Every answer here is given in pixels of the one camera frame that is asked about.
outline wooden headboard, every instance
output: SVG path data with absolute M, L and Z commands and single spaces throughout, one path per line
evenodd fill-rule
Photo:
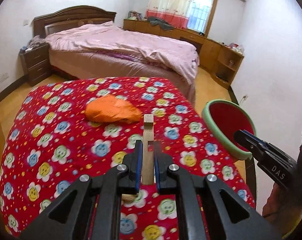
M 80 5 L 33 19 L 33 36 L 45 38 L 48 34 L 79 27 L 83 24 L 102 24 L 114 21 L 116 13 L 103 9 Z

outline nightstand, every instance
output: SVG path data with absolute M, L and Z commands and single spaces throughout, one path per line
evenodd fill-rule
M 43 44 L 28 52 L 19 53 L 24 73 L 28 75 L 28 83 L 34 86 L 51 76 L 49 61 L 49 44 Z

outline window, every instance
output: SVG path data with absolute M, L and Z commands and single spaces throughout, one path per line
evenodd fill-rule
M 217 0 L 193 0 L 187 28 L 196 32 L 204 32 L 207 36 L 216 4 Z

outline green rim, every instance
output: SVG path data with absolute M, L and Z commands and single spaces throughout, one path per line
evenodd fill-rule
M 241 150 L 240 148 L 238 148 L 237 146 L 235 146 L 224 135 L 224 133 L 222 133 L 222 131 L 217 127 L 217 125 L 214 122 L 214 120 L 210 114 L 210 111 L 209 111 L 210 106 L 215 103 L 224 103 L 224 104 L 232 105 L 232 106 L 236 107 L 237 109 L 239 109 L 243 114 L 245 114 L 245 116 L 249 120 L 249 122 L 253 128 L 254 135 L 256 135 L 255 126 L 254 126 L 251 118 L 249 117 L 249 115 L 235 103 L 232 103 L 232 102 L 226 101 L 226 100 L 220 100 L 220 99 L 212 100 L 212 101 L 208 102 L 202 111 L 202 118 L 203 118 L 204 122 L 206 123 L 207 127 L 209 128 L 211 133 L 215 136 L 215 138 L 224 146 L 224 148 L 226 150 L 228 150 L 228 152 L 232 156 L 234 156 L 235 158 L 238 158 L 239 160 L 246 160 L 247 158 L 252 158 L 251 152 L 245 152 L 245 151 Z

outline triangular cutout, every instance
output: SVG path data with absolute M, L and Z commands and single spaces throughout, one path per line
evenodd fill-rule
M 68 196 L 66 196 L 65 199 L 62 200 L 62 202 L 50 212 L 49 218 L 65 224 L 67 222 L 76 195 L 77 191 L 74 190 Z
M 220 190 L 220 195 L 233 224 L 250 217 L 250 214 L 225 190 Z

